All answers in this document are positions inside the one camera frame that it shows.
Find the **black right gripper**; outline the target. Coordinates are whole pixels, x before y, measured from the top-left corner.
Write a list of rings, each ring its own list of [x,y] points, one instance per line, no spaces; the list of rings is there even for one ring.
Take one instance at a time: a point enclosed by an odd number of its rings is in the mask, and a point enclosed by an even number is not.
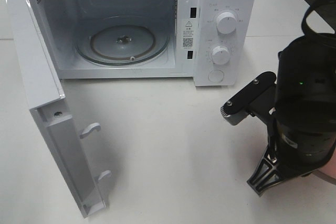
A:
[[[261,197],[283,177],[310,174],[331,159],[335,150],[335,87],[304,83],[276,85],[269,111],[268,144],[247,184]]]

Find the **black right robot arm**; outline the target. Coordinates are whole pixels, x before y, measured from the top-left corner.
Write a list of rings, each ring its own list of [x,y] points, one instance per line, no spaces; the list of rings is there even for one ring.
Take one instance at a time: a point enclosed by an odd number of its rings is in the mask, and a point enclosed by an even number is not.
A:
[[[335,49],[301,36],[278,59],[268,144],[248,180],[258,195],[309,175],[335,151]]]

